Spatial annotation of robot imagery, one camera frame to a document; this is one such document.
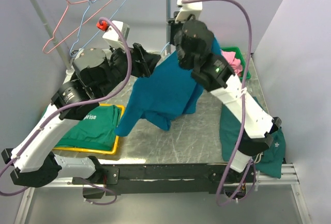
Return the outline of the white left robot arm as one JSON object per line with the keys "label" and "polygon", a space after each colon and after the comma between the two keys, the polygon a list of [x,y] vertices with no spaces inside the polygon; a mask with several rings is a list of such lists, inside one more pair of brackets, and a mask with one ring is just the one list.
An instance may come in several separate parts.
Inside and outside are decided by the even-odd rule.
{"label": "white left robot arm", "polygon": [[39,188],[63,177],[100,182],[104,169],[96,157],[62,157],[54,154],[53,148],[100,102],[117,95],[118,85],[125,86],[131,76],[149,77],[160,59],[160,54],[147,52],[139,43],[128,49],[77,52],[73,75],[54,94],[35,128],[20,145],[2,151],[6,166],[13,166],[12,182],[24,188]]}

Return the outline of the blue t shirt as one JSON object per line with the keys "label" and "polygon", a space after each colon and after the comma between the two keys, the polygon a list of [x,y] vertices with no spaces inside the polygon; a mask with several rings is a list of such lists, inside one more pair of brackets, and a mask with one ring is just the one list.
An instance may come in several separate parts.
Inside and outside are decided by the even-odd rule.
{"label": "blue t shirt", "polygon": [[126,137],[140,119],[168,131],[171,121],[195,112],[203,91],[204,88],[191,77],[191,71],[180,68],[174,51],[150,77],[135,81],[125,113],[114,132]]}

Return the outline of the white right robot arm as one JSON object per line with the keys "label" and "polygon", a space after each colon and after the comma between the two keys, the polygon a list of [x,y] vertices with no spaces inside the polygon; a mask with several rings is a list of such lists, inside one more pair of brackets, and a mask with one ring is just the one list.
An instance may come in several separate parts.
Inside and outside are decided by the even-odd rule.
{"label": "white right robot arm", "polygon": [[281,126],[281,119],[266,113],[243,86],[242,80],[222,56],[212,51],[214,34],[204,22],[170,19],[170,43],[175,46],[180,68],[190,70],[191,77],[206,91],[217,97],[243,125],[240,145],[229,161],[227,178],[238,182],[244,177],[249,160],[267,150],[272,133]]}

